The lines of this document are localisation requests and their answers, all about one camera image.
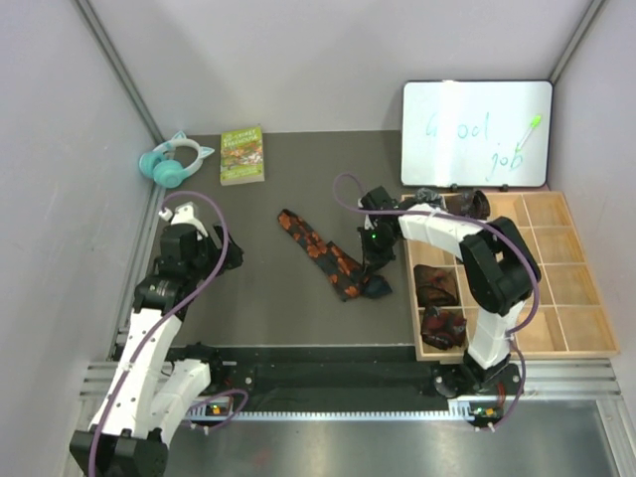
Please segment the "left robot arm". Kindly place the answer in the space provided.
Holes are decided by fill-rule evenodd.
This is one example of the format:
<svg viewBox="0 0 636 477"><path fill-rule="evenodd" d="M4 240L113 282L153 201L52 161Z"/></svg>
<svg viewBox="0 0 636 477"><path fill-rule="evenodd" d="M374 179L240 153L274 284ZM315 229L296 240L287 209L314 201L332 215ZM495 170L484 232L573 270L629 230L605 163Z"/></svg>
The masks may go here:
<svg viewBox="0 0 636 477"><path fill-rule="evenodd" d="M171 441L201 394L224 385L224 368L182 358L160 380L188 307L203 288L243 263L227 224L207 228L194 203L160 212L167 225L151 272L133 293L127 338L108 391L70 453L86 476L161 476Z"/></svg>

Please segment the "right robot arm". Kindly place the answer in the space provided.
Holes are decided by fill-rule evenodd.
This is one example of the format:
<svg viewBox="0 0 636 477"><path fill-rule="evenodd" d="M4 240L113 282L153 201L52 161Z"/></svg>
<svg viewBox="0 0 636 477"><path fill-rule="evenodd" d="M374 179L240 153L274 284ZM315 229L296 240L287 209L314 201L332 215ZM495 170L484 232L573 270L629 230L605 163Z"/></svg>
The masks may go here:
<svg viewBox="0 0 636 477"><path fill-rule="evenodd" d="M400 239L439 248L463 264L478 305L475 330L462 362L439 366L433 372L434 385L447 398L491 390L509 367L513 328L541 280L517 226L505 217L484 222L452 215L422 197L399 202L383 187L364 195L358 208L366 214L359 233L371 269L395 258L394 246Z"/></svg>

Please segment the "dark orange floral tie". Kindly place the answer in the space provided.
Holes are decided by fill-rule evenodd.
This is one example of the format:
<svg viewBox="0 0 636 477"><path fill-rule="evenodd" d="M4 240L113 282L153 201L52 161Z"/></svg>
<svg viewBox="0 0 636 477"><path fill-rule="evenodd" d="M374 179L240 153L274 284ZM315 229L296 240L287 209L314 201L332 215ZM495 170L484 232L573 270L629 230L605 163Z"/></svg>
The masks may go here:
<svg viewBox="0 0 636 477"><path fill-rule="evenodd" d="M324 240L300 216L283 209L277 220L327 277L341 301L380 299L393 293L383 276L370 272L333 241Z"/></svg>

